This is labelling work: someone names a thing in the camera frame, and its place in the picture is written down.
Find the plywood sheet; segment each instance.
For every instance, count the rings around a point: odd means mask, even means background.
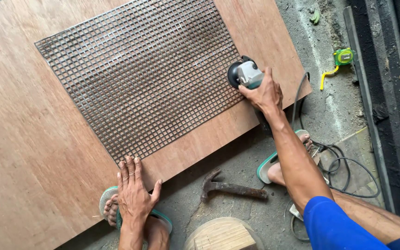
[[[125,2],[0,2],[0,249],[53,249],[101,219],[98,200],[115,185],[117,166],[34,42]],[[303,68],[275,2],[215,3],[239,52],[273,66],[284,106],[292,104]],[[306,84],[301,96],[309,92]],[[203,123],[144,159],[147,188],[257,124],[246,101]]]

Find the hammer head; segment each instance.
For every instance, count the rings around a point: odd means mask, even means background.
[[[216,189],[217,183],[213,182],[213,179],[220,172],[221,172],[220,168],[213,169],[204,178],[203,188],[202,188],[201,196],[200,196],[200,199],[201,199],[202,202],[206,202],[208,200],[208,192],[209,191]]]

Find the hand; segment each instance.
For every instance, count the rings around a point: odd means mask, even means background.
[[[139,158],[132,160],[126,156],[126,163],[119,163],[120,173],[118,179],[118,207],[124,221],[138,221],[144,223],[157,204],[163,180],[155,183],[154,191],[149,194],[144,188],[141,179],[141,161]]]
[[[247,89],[239,85],[240,93],[242,93],[251,104],[262,111],[265,115],[273,109],[282,111],[283,94],[281,86],[272,79],[272,71],[270,67],[266,67],[262,72],[265,76],[260,86],[256,89]]]

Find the power cord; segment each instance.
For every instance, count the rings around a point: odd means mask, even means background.
[[[299,92],[300,92],[300,89],[302,88],[302,84],[303,84],[303,81],[305,80],[305,77],[308,77],[308,81],[309,81],[310,80],[310,73],[309,72],[305,72],[305,74],[303,74],[302,80],[300,81],[299,87],[297,88],[296,99],[294,100],[294,106],[293,106],[293,109],[292,109],[292,130],[293,131],[296,131],[295,130],[295,124],[294,124],[294,119],[296,118],[296,106],[297,106],[297,100],[299,98]],[[300,126],[301,126],[302,129],[305,129],[305,126],[303,125],[303,122],[302,122],[302,108],[303,108],[303,103],[304,102],[305,102],[305,97],[302,99],[302,101],[300,102],[300,106],[299,106],[299,120],[300,120]],[[381,190],[379,188],[379,184],[377,183],[377,181],[376,181],[375,177],[373,176],[373,174],[371,173],[371,171],[368,168],[366,168],[362,163],[358,162],[355,159],[351,159],[351,158],[346,157],[344,152],[343,152],[343,150],[340,147],[338,147],[337,145],[334,145],[334,144],[326,145],[326,144],[317,142],[315,140],[312,140],[312,141],[313,141],[313,144],[319,146],[319,149],[318,149],[319,153],[321,153],[324,150],[330,150],[336,156],[336,159],[331,162],[331,164],[328,167],[328,169],[325,169],[325,167],[323,166],[323,164],[322,164],[322,162],[320,160],[319,160],[319,163],[317,164],[317,166],[324,173],[325,178],[328,179],[330,188],[332,188],[334,190],[337,190],[337,191],[339,191],[341,193],[348,194],[348,195],[351,195],[351,196],[354,196],[354,197],[360,197],[360,198],[375,198],[375,197],[379,196],[379,194],[381,193]],[[335,149],[339,151],[339,153],[341,154],[341,157],[339,157],[339,154],[336,152]],[[342,189],[339,189],[339,188],[336,188],[335,186],[333,186],[331,184],[331,175],[335,174],[335,172],[341,167],[341,160],[343,160],[345,162],[345,166],[347,168],[347,181],[345,183],[345,186]],[[373,195],[359,195],[359,194],[353,194],[353,193],[350,193],[350,192],[346,191],[347,188],[348,188],[348,184],[350,183],[350,179],[351,179],[351,171],[350,171],[350,167],[348,166],[348,161],[355,162],[356,164],[361,166],[363,169],[365,169],[365,171],[367,171],[367,173],[373,179],[374,184],[377,187],[377,192],[375,194],[373,194]],[[293,226],[294,218],[295,218],[295,216],[293,215],[292,219],[291,219],[291,223],[290,223],[291,231],[293,232],[294,236],[296,238],[298,238],[299,240],[301,240],[301,241],[309,241],[309,238],[300,238],[294,232],[294,226]]]

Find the grinder disc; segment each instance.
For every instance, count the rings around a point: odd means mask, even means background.
[[[242,62],[235,62],[231,64],[228,68],[228,83],[234,88],[239,88],[239,76],[237,75],[237,67],[241,65]]]

